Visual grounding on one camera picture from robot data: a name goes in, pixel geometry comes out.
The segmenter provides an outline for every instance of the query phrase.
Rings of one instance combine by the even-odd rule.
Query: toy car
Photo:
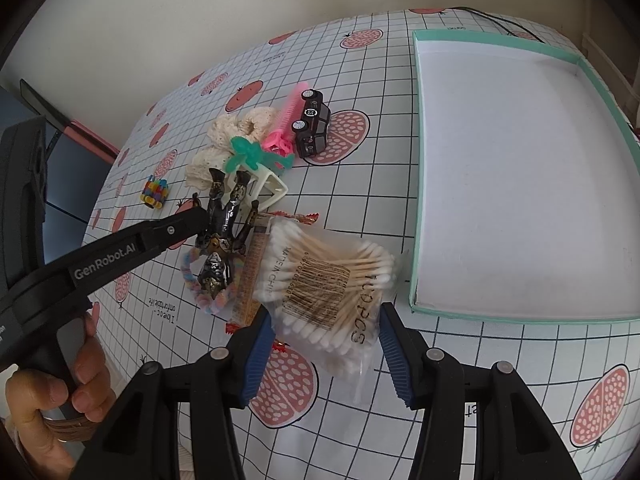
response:
[[[296,133],[298,154],[304,158],[317,155],[324,150],[331,110],[322,101],[321,91],[309,89],[301,95],[305,100],[305,107],[299,120],[291,125],[291,129]]]
[[[140,194],[140,200],[147,207],[160,209],[167,195],[169,195],[169,185],[166,180],[164,178],[156,179],[153,175],[150,175],[149,180],[146,181],[145,189]]]

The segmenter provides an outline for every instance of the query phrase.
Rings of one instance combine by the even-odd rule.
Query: table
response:
[[[549,44],[578,52],[551,28],[512,20]],[[418,163],[411,34],[418,28],[505,34],[469,12],[414,9],[323,23],[237,54],[195,76],[142,115],[98,197],[84,242],[175,213],[193,192],[184,184],[183,169],[208,144],[210,121],[225,109],[242,113],[256,105],[277,107],[295,83],[306,80],[323,92],[334,114],[334,128],[342,128],[343,136],[345,120],[355,119],[359,126],[354,135],[345,136],[351,143],[342,145],[346,156],[336,152],[328,160],[316,160],[334,164],[310,166],[297,160],[284,175],[289,194],[272,209],[317,212],[319,224],[327,229],[377,241],[396,254],[410,251]],[[139,200],[149,174],[158,171],[171,185],[160,211]],[[158,360],[165,367],[180,365],[228,341],[225,311],[211,316],[198,310],[184,286],[178,259],[192,245],[193,239],[187,240],[92,295],[102,307],[98,336],[127,379],[145,360]],[[462,363],[489,367],[507,360],[516,366],[583,478],[604,480],[619,471],[640,436],[640,322],[522,325],[448,319],[412,314],[407,297],[408,282],[403,279],[396,309],[430,346],[445,349]],[[149,306],[156,300],[162,301],[169,319]],[[278,412],[271,397],[253,402],[251,410],[234,410],[247,478],[407,478],[422,414],[411,412],[396,397],[380,348],[359,404],[352,402],[343,384],[303,356],[290,354],[287,359],[310,370],[312,378],[309,393],[297,399],[300,405],[288,402]],[[276,367],[278,358],[273,355],[270,361]],[[609,424],[593,429],[594,440],[599,438],[595,449],[593,443],[581,447],[588,439],[576,428],[576,413],[590,394],[602,392],[613,374],[626,384],[623,406],[614,410]],[[191,449],[188,416],[188,405],[181,406],[180,442]],[[470,480],[476,437],[473,406],[468,406],[465,418],[461,478]]]

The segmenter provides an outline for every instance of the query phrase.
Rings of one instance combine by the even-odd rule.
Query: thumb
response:
[[[36,370],[19,370],[6,382],[5,394],[24,449],[36,460],[53,453],[56,439],[39,410],[52,410],[65,402],[64,381]]]

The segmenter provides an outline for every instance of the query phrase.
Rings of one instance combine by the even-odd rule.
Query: green plastic toy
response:
[[[244,137],[231,139],[231,148],[236,152],[225,165],[226,173],[233,173],[241,164],[256,171],[258,164],[269,168],[273,173],[280,175],[284,170],[293,166],[293,153],[281,156],[273,152],[265,152],[260,142],[249,142]]]

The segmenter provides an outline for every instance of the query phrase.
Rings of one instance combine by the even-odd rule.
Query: cream crocheted fabric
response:
[[[207,131],[211,146],[196,153],[184,170],[187,186],[201,190],[209,189],[211,186],[209,168],[224,171],[226,162],[233,155],[231,139],[241,136],[251,142],[262,142],[271,132],[277,114],[276,108],[257,107],[249,110],[242,119],[228,114],[215,118]]]

